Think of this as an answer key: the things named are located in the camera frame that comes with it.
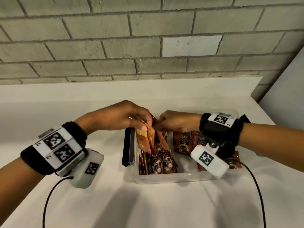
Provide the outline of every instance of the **brick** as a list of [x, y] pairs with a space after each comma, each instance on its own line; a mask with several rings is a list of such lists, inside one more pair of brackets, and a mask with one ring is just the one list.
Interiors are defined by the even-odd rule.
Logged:
[[224, 35], [217, 54], [271, 53], [283, 32]]
[[211, 73], [210, 77], [230, 77], [230, 76], [251, 76], [257, 75], [258, 72], [218, 72], [218, 73]]
[[53, 60], [42, 43], [0, 44], [0, 59], [4, 62]]
[[130, 14], [133, 36], [190, 34], [193, 12]]
[[222, 35], [163, 38], [163, 57], [216, 54]]
[[13, 41], [69, 39], [60, 19], [17, 19], [0, 21]]
[[304, 32], [286, 32], [274, 52], [298, 52], [303, 46]]
[[9, 42], [9, 39], [1, 29], [0, 29], [0, 42]]
[[112, 81], [111, 76], [96, 76], [96, 77], [68, 77], [69, 81]]
[[51, 62], [32, 64], [39, 76], [86, 76], [87, 73], [79, 62]]
[[239, 57], [190, 58], [188, 71], [229, 71], [234, 70]]
[[254, 29], [262, 9], [198, 11], [194, 33], [245, 32]]
[[20, 0], [28, 15], [89, 13], [87, 0]]
[[251, 96], [255, 99], [259, 99], [267, 93], [270, 87], [271, 85], [257, 85], [256, 88], [253, 90]]
[[73, 38], [110, 38], [130, 36], [127, 15], [64, 18]]
[[281, 75], [281, 70], [274, 71], [261, 71], [260, 75], [263, 76], [259, 84], [273, 84]]
[[134, 60], [85, 61], [89, 75], [134, 74]]
[[304, 3], [304, 0], [236, 0], [234, 6]]
[[237, 70], [276, 70], [285, 68], [290, 54], [243, 57]]
[[64, 77], [55, 77], [55, 78], [30, 78], [30, 79], [21, 79], [23, 84], [40, 84], [40, 83], [58, 83], [58, 82], [67, 82]]
[[18, 79], [0, 80], [0, 85], [18, 85], [18, 84], [21, 84], [21, 81]]
[[24, 16], [16, 0], [0, 0], [0, 17]]
[[105, 58], [101, 43], [97, 41], [47, 42], [56, 60]]
[[139, 73], [185, 72], [187, 59], [137, 60]]
[[304, 29], [304, 6], [266, 8], [257, 31]]
[[0, 78], [38, 77], [28, 64], [0, 64]]
[[164, 10], [231, 6], [233, 0], [164, 0]]
[[137, 75], [114, 75], [114, 80], [139, 80], [139, 79], [158, 79], [160, 78], [160, 74], [137, 74]]
[[200, 77], [208, 77], [209, 73], [168, 73], [163, 74], [162, 79], [167, 78], [200, 78]]
[[160, 38], [134, 38], [103, 40], [108, 58], [159, 57]]
[[161, 0], [91, 0], [94, 13], [159, 10]]

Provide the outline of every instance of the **coffee cup image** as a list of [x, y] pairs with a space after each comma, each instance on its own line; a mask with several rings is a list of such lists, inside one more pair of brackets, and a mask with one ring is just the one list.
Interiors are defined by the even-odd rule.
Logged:
[[183, 152], [183, 153], [189, 152], [188, 146], [186, 144], [180, 144], [179, 147], [180, 147], [180, 149], [179, 149], [180, 152]]

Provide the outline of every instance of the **gray brick wall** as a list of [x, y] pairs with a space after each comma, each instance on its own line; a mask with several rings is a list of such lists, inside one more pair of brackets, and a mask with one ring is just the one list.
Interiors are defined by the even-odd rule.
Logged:
[[0, 0], [0, 85], [262, 76], [304, 45], [304, 0]]

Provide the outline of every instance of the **container lid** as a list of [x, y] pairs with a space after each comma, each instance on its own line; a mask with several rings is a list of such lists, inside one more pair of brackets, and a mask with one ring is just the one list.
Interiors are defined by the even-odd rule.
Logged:
[[134, 165], [135, 160], [135, 129], [126, 128], [125, 131], [125, 141], [124, 141], [124, 150], [123, 150], [123, 159], [122, 165], [125, 167]]

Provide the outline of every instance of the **forearm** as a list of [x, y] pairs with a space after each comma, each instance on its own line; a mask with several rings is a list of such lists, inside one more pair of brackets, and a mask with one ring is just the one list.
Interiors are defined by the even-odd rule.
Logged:
[[0, 226], [43, 178], [20, 157], [0, 169]]
[[238, 145], [304, 172], [304, 131], [244, 123]]

